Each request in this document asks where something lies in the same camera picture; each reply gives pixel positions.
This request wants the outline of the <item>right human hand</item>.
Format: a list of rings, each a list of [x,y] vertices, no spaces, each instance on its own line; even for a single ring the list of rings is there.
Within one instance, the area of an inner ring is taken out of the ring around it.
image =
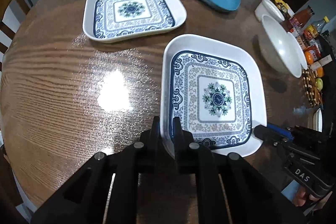
[[[316,198],[309,194],[306,188],[300,186],[294,195],[292,202],[295,206],[303,206],[307,200],[316,201]]]

